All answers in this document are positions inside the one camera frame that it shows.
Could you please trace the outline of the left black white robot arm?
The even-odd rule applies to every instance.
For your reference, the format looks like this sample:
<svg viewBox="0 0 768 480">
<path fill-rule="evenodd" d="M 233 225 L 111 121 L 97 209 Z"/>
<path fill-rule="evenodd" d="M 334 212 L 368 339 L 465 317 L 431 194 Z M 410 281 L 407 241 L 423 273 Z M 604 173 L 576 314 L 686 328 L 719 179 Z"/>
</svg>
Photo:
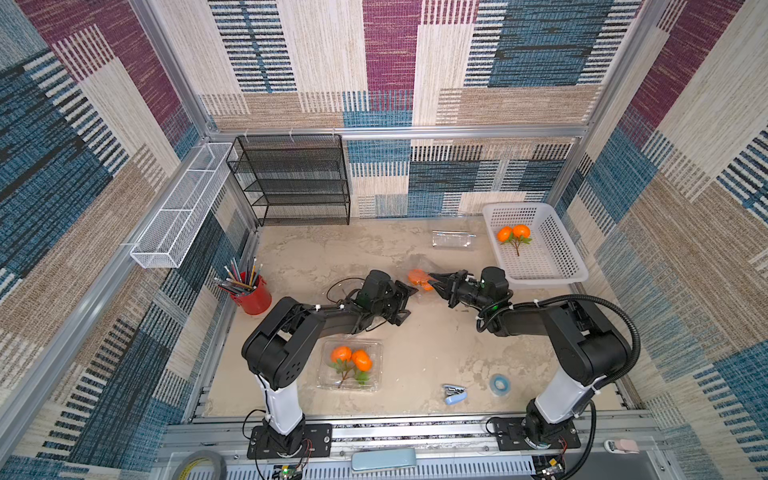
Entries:
<svg viewBox="0 0 768 480">
<path fill-rule="evenodd" d="M 280 299 L 245 340 L 241 355 L 265 399 L 262 423 L 249 435 L 248 457 L 269 453 L 295 457 L 319 448 L 332 426 L 309 425 L 298 399 L 296 381 L 318 340 L 356 335 L 373 321 L 400 326 L 410 315 L 408 300 L 418 289 L 372 270 L 362 285 L 328 305 L 310 305 L 291 297 Z"/>
</svg>

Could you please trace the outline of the white plastic perforated basket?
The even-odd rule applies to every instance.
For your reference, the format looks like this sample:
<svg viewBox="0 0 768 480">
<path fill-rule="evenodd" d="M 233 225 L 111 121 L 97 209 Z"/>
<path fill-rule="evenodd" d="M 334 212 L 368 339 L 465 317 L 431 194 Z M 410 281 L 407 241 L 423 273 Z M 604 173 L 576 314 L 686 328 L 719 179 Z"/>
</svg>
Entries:
<svg viewBox="0 0 768 480">
<path fill-rule="evenodd" d="M 589 272 L 575 243 L 554 208 L 546 203 L 489 204 L 482 209 L 499 268 L 515 288 L 544 288 L 581 283 Z M 501 242 L 498 232 L 523 225 L 524 242 Z"/>
</svg>

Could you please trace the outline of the orange pair with leaves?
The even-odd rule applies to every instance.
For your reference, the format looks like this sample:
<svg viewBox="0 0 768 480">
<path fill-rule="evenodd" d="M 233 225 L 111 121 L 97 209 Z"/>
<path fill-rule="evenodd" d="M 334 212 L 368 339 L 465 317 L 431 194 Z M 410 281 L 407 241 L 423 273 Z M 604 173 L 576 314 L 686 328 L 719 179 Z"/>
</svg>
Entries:
<svg viewBox="0 0 768 480">
<path fill-rule="evenodd" d="M 531 230 L 527 225 L 504 226 L 496 234 L 496 239 L 501 245 L 511 245 L 515 254 L 520 255 L 520 248 L 529 245 L 532 241 Z"/>
</svg>

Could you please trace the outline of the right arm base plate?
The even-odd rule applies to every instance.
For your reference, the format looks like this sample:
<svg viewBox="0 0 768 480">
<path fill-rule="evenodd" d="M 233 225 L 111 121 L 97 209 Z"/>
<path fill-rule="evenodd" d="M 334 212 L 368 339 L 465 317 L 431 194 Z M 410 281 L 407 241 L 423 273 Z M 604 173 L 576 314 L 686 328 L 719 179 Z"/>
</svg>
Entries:
<svg viewBox="0 0 768 480">
<path fill-rule="evenodd" d="M 549 424 L 536 416 L 489 418 L 488 432 L 496 438 L 500 451 L 571 450 L 582 446 L 571 420 Z"/>
</svg>

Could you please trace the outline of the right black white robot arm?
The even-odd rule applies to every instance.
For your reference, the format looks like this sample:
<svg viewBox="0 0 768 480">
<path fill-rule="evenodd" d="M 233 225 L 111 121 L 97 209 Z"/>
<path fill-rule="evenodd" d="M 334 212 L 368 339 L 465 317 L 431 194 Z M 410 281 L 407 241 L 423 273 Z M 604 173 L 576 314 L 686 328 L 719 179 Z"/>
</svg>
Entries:
<svg viewBox="0 0 768 480">
<path fill-rule="evenodd" d="M 545 336 L 558 370 L 526 407 L 521 421 L 526 443 L 546 449 L 572 428 L 596 393 L 626 375 L 639 359 L 641 339 L 632 319 L 615 304 L 592 295 L 568 294 L 513 304 L 505 273 L 486 267 L 431 273 L 428 283 L 453 308 L 476 311 L 476 330 L 498 337 Z"/>
</svg>

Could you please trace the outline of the clear clamshell container back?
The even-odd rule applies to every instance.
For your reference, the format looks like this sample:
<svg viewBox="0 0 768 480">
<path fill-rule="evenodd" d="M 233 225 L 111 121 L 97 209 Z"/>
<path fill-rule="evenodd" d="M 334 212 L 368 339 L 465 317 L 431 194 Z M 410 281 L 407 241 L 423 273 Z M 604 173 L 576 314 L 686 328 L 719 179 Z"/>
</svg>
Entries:
<svg viewBox="0 0 768 480">
<path fill-rule="evenodd" d="M 432 231 L 432 247 L 437 249 L 471 249 L 475 239 L 466 231 Z"/>
</svg>

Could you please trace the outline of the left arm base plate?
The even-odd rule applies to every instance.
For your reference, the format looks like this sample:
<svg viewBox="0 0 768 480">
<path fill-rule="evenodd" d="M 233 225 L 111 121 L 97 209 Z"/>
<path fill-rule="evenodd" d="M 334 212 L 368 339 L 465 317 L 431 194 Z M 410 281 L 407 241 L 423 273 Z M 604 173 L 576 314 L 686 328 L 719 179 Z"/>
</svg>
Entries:
<svg viewBox="0 0 768 480">
<path fill-rule="evenodd" d="M 249 437 L 249 460 L 326 458 L 330 456 L 333 426 L 330 423 L 300 422 L 290 433 L 280 434 L 269 424 L 256 425 Z"/>
</svg>

